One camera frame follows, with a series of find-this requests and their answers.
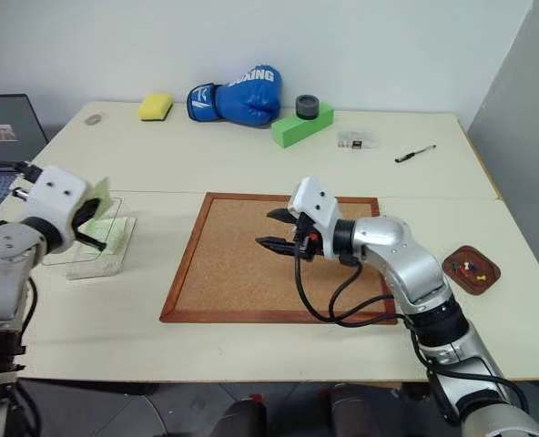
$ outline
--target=black tape roll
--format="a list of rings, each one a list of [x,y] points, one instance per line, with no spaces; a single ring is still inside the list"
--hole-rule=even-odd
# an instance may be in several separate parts
[[[302,94],[296,97],[296,115],[302,120],[313,120],[320,111],[320,101],[316,96]]]

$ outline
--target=blue boxing glove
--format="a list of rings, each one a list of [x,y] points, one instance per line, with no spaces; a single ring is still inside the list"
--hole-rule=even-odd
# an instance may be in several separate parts
[[[226,118],[242,125],[265,125],[280,114],[280,88],[278,70],[256,66],[226,85],[193,88],[187,97],[188,116],[196,121]]]

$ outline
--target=cork board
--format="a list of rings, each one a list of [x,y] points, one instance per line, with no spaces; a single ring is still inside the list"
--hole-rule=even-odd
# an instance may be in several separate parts
[[[259,245],[257,237],[292,240],[293,225],[266,214],[285,208],[289,196],[207,193],[160,320],[164,322],[318,322],[304,308],[294,282],[294,258]],[[346,219],[379,215],[376,198],[339,198]],[[354,268],[317,256],[302,261],[302,280],[313,306],[327,313],[336,288]],[[337,312],[387,294],[381,274],[365,265],[337,303]],[[349,318],[395,312],[382,300]]]

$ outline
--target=gray wall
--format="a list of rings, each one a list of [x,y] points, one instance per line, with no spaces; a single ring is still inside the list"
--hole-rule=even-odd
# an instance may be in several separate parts
[[[539,260],[539,0],[468,133]]]

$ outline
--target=green paper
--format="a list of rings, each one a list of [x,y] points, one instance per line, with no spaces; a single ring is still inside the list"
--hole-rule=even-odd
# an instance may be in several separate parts
[[[85,233],[88,236],[100,241],[104,241],[107,235],[107,246],[101,253],[106,255],[115,255],[122,244],[122,237],[124,236],[124,232],[126,230],[126,220],[126,217],[91,220],[86,224]],[[83,253],[97,254],[97,249],[85,246]]]
[[[87,198],[99,198],[99,205],[97,206],[96,214],[94,214],[94,219],[102,217],[112,205],[112,199],[109,196],[109,178],[103,178],[97,182]]]

